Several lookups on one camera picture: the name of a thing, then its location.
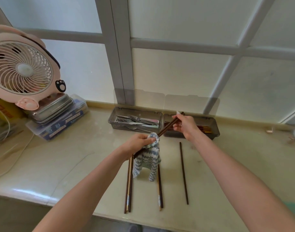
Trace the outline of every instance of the gray and white towel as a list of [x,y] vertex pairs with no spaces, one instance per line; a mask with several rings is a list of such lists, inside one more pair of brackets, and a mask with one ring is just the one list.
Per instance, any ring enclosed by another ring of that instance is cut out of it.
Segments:
[[156,141],[144,146],[145,151],[134,159],[132,174],[135,178],[140,174],[143,167],[148,168],[150,169],[149,180],[153,182],[156,179],[157,167],[161,162],[159,157],[159,137],[156,133],[151,133],[148,138],[156,138]]

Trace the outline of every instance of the person's left arm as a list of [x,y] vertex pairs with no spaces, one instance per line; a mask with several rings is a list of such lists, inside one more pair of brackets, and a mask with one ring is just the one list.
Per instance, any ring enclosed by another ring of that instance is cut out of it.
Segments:
[[79,231],[91,218],[102,195],[107,190],[121,165],[155,138],[135,134],[108,155],[90,174],[73,187],[45,215],[33,232]]

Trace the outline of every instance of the forearm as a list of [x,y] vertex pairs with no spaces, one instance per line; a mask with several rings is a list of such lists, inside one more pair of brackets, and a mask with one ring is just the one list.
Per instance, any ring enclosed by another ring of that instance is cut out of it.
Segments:
[[124,161],[122,148],[113,151],[48,212],[34,232],[79,231],[90,219]]
[[199,130],[192,143],[250,231],[295,231],[295,217],[256,175]]

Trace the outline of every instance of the person's left hand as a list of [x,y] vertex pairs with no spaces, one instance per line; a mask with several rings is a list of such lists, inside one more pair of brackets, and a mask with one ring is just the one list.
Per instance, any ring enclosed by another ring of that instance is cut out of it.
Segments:
[[136,153],[141,150],[141,148],[145,145],[151,144],[156,141],[156,138],[147,138],[147,134],[135,134],[131,138],[127,140],[124,144],[121,145],[122,150],[127,155],[127,160]]

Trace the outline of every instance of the fan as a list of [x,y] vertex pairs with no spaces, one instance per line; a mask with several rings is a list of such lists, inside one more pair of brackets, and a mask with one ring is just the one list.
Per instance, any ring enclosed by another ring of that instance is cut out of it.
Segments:
[[0,98],[25,110],[52,93],[65,92],[60,65],[37,37],[0,25]]

